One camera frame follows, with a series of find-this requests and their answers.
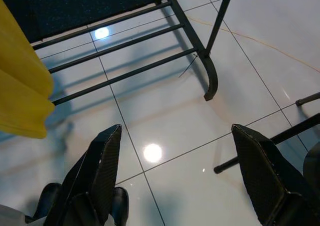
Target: chair leg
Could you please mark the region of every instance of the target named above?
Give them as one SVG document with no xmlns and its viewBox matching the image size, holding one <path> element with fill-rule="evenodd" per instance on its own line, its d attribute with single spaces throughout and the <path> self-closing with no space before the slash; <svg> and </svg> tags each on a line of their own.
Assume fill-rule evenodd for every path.
<svg viewBox="0 0 320 226">
<path fill-rule="evenodd" d="M 320 113 L 313 115 L 312 117 L 306 119 L 305 121 L 302 121 L 295 126 L 292 126 L 290 129 L 287 129 L 282 133 L 272 137 L 270 140 L 273 141 L 276 145 L 318 124 L 320 124 Z M 221 165 L 216 166 L 213 170 L 216 174 L 220 174 L 224 170 L 227 170 L 228 168 L 237 165 L 238 163 L 238 157 L 235 157 Z"/>
<path fill-rule="evenodd" d="M 232 166 L 234 165 L 237 165 L 239 163 L 239 160 L 238 160 L 238 157 L 235 157 L 221 165 L 218 165 L 216 166 L 213 171 L 216 173 L 216 174 L 220 174 L 221 172 L 231 168 Z"/>
<path fill-rule="evenodd" d="M 320 99 L 320 92 L 318 92 L 318 93 L 316 93 L 316 94 L 313 94 L 313 95 L 311 95 L 311 96 L 308 96 L 308 97 L 306 97 L 306 98 L 297 100 L 297 101 L 295 102 L 295 104 L 296 104 L 297 106 L 302 106 L 303 104 L 306 104 L 306 103 L 308 103 L 308 102 L 310 102 L 310 101 L 314 101 L 314 100 L 317 100 L 317 99 Z"/>
</svg>

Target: dark carpet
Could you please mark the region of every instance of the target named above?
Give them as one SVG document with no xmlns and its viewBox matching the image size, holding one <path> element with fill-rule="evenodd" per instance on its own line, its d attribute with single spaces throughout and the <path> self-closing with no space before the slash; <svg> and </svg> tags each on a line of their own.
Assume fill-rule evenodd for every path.
<svg viewBox="0 0 320 226">
<path fill-rule="evenodd" d="M 4 0 L 30 42 L 133 10 L 154 0 Z"/>
</svg>

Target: metal bar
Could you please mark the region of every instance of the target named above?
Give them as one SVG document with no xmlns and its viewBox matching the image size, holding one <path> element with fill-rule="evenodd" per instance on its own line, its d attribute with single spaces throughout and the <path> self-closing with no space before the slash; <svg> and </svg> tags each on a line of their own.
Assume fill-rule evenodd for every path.
<svg viewBox="0 0 320 226">
<path fill-rule="evenodd" d="M 223 171 L 231 168 L 231 167 L 234 166 L 234 165 L 237 165 L 238 163 L 239 163 L 239 159 L 238 159 L 238 157 L 235 157 L 235 158 L 233 158 L 233 159 L 231 159 L 231 160 L 229 160 L 229 161 L 227 161 L 227 162 L 225 162 L 225 163 L 223 163 L 223 164 L 221 164 L 221 165 L 216 166 L 216 167 L 213 169 L 213 171 L 214 171 L 216 174 L 220 174 L 221 172 L 223 172 Z"/>
<path fill-rule="evenodd" d="M 199 39 L 194 28 L 191 26 L 188 18 L 186 17 L 184 11 L 180 7 L 178 1 L 177 0 L 168 0 L 168 1 L 172 3 L 171 4 L 172 10 L 174 11 L 179 22 L 184 24 L 183 29 L 188 39 L 190 40 L 191 44 L 193 45 L 193 47 L 197 49 L 198 56 L 206 69 L 206 72 L 209 78 L 209 86 L 208 86 L 207 92 L 204 95 L 204 98 L 206 101 L 211 100 L 216 94 L 216 91 L 218 90 L 218 76 L 216 73 L 215 65 L 212 62 L 210 56 L 205 55 L 205 47 L 202 44 L 201 40 Z"/>
<path fill-rule="evenodd" d="M 312 117 L 302 121 L 301 123 L 292 126 L 290 129 L 283 131 L 282 133 L 270 138 L 274 144 L 279 144 L 313 126 L 320 124 L 320 113 L 313 115 Z"/>
<path fill-rule="evenodd" d="M 215 19 L 215 23 L 213 25 L 213 29 L 212 29 L 209 41 L 208 41 L 208 44 L 205 49 L 205 52 L 206 52 L 205 55 L 209 55 L 211 52 L 212 46 L 214 45 L 215 39 L 216 39 L 217 34 L 219 32 L 221 23 L 224 19 L 225 12 L 227 11 L 227 7 L 228 7 L 229 3 L 230 3 L 230 0 L 222 0 L 222 3 L 219 8 L 218 16 Z"/>
<path fill-rule="evenodd" d="M 305 121 L 292 126 L 290 129 L 287 129 L 283 131 L 282 133 L 270 138 L 270 140 L 275 144 L 279 144 L 287 139 L 290 139 L 291 137 L 310 129 L 313 126 L 316 126 L 320 124 L 320 113 L 317 113 L 316 115 L 306 119 Z M 219 166 L 216 166 L 213 170 L 216 174 L 220 174 L 222 171 L 227 170 L 228 168 L 236 165 L 239 163 L 238 157 L 235 157 Z"/>
<path fill-rule="evenodd" d="M 165 58 L 165 59 L 162 59 L 162 60 L 159 60 L 159 61 L 157 61 L 157 62 L 154 62 L 154 63 L 152 63 L 152 64 L 149 64 L 149 65 L 147 65 L 147 66 L 144 66 L 144 67 L 141 67 L 141 68 L 139 68 L 139 69 L 136 69 L 136 70 L 133 70 L 133 71 L 131 71 L 131 72 L 128 72 L 128 73 L 126 73 L 126 74 L 117 76 L 117 77 L 115 77 L 115 78 L 113 78 L 113 79 L 111 79 L 111 80 L 107 80 L 107 81 L 105 81 L 105 82 L 102 82 L 102 83 L 100 83 L 100 84 L 98 84 L 98 85 L 94 85 L 94 86 L 89 87 L 89 88 L 87 88 L 87 89 L 85 89 L 85 90 L 82 90 L 82 91 L 79 91 L 79 92 L 77 92 L 77 93 L 68 95 L 68 96 L 66 96 L 66 97 L 64 97 L 64 98 L 61 98 L 61 99 L 59 99 L 59 100 L 54 101 L 53 104 L 54 104 L 54 105 L 60 105 L 60 104 L 62 104 L 62 103 L 65 103 L 65 102 L 67 102 L 67 101 L 70 101 L 70 100 L 72 100 L 72 99 L 75 99 L 75 98 L 77 98 L 77 97 L 79 97 L 79 96 L 82 96 L 82 95 L 88 94 L 88 93 L 90 93 L 90 92 L 92 92 L 92 91 L 95 91 L 95 90 L 98 90 L 98 89 L 100 89 L 100 88 L 103 88 L 103 87 L 105 87 L 105 86 L 107 86 L 107 85 L 111 85 L 111 84 L 116 83 L 116 82 L 118 82 L 118 81 L 121 81 L 121 80 L 123 80 L 123 79 L 129 78 L 129 77 L 131 77 L 131 76 L 134 76 L 134 75 L 137 75 L 137 74 L 142 73 L 142 72 L 144 72 L 144 71 L 147 71 L 147 70 L 150 70 L 150 69 L 152 69 L 152 68 L 155 68 L 155 67 L 157 67 L 157 66 L 159 66 L 159 65 L 168 63 L 168 62 L 170 62 L 170 61 L 173 61 L 173 60 L 178 59 L 178 58 L 180 58 L 180 57 L 183 57 L 183 56 L 185 56 L 185 55 L 191 54 L 191 53 L 195 52 L 196 50 L 197 50 L 197 49 L 192 48 L 192 49 L 189 49 L 189 50 L 180 52 L 180 53 L 175 54 L 175 55 L 173 55 L 173 56 L 170 56 L 170 57 L 167 57 L 167 58 Z"/>
<path fill-rule="evenodd" d="M 295 104 L 296 104 L 297 106 L 302 106 L 303 104 L 306 104 L 306 103 L 308 103 L 308 102 L 310 102 L 310 101 L 314 101 L 314 100 L 318 100 L 318 99 L 320 99 L 320 92 L 318 92 L 318 93 L 316 93 L 316 94 L 313 94 L 313 95 L 311 95 L 311 96 L 308 96 L 308 97 L 306 97 L 306 98 L 297 100 L 297 101 L 295 102 Z"/>
<path fill-rule="evenodd" d="M 124 20 L 128 20 L 130 18 L 139 16 L 139 15 L 143 15 L 143 14 L 149 13 L 149 12 L 154 11 L 154 10 L 158 10 L 158 9 L 164 8 L 166 6 L 169 6 L 170 4 L 171 4 L 170 2 L 164 2 L 164 3 L 158 4 L 156 6 L 152 6 L 152 7 L 149 7 L 147 9 L 143 9 L 141 11 L 137 11 L 137 12 L 134 12 L 134 13 L 131 13 L 131 14 L 128 14 L 128 15 L 124 15 L 122 17 L 119 17 L 119 18 L 116 18 L 116 19 L 113 19 L 113 20 L 109 20 L 107 22 L 104 22 L 104 23 L 101 23 L 101 24 L 98 24 L 98 25 L 94 25 L 94 26 L 88 27 L 86 29 L 79 30 L 77 32 L 70 33 L 68 35 L 64 35 L 64 36 L 58 37 L 56 39 L 40 43 L 38 45 L 35 45 L 33 47 L 33 49 L 34 50 L 38 50 L 38 49 L 41 49 L 43 47 L 46 47 L 46 46 L 49 46 L 49 45 L 53 45 L 53 44 L 56 44 L 58 42 L 61 42 L 61 41 L 76 37 L 78 35 L 82 35 L 82 34 L 91 32 L 93 30 L 97 30 L 97 29 L 99 29 L 101 27 L 105 27 L 105 26 L 108 26 L 108 25 L 113 25 L 113 24 L 116 24 L 118 22 L 121 22 L 121 21 L 124 21 Z"/>
<path fill-rule="evenodd" d="M 85 56 L 85 57 L 83 57 L 83 58 L 80 58 L 80 59 L 77 59 L 77 60 L 68 62 L 68 63 L 63 64 L 63 65 L 60 65 L 60 66 L 57 66 L 57 67 L 55 67 L 55 68 L 50 69 L 49 72 L 50 72 L 50 73 L 58 72 L 58 71 L 60 71 L 60 70 L 63 70 L 63 69 L 69 68 L 69 67 L 71 67 L 71 66 L 80 64 L 80 63 L 82 63 L 82 62 L 85 62 L 85 61 L 94 59 L 94 58 L 96 58 L 96 57 L 99 57 L 99 56 L 108 54 L 108 53 L 110 53 L 110 52 L 113 52 L 113 51 L 116 51 L 116 50 L 120 50 L 120 49 L 125 48 L 125 47 L 127 47 L 127 46 L 130 46 L 130 45 L 139 43 L 139 42 L 141 42 L 141 41 L 148 40 L 148 39 L 150 39 L 150 38 L 153 38 L 153 37 L 156 37 L 156 36 L 159 36 L 159 35 L 168 33 L 168 32 L 170 32 L 170 31 L 179 29 L 179 28 L 181 28 L 181 27 L 183 27 L 183 24 L 174 25 L 174 26 L 168 27 L 168 28 L 166 28 L 166 29 L 163 29 L 163 30 L 160 30 L 160 31 L 151 33 L 151 34 L 144 35 L 144 36 L 139 37 L 139 38 L 137 38 L 137 39 L 133 39 L 133 40 L 131 40 L 131 41 L 122 43 L 122 44 L 120 44 L 120 45 L 116 45 L 116 46 L 110 47 L 110 48 L 108 48 L 108 49 L 105 49 L 105 50 L 96 52 L 96 53 L 94 53 L 94 54 L 87 55 L 87 56 Z"/>
</svg>

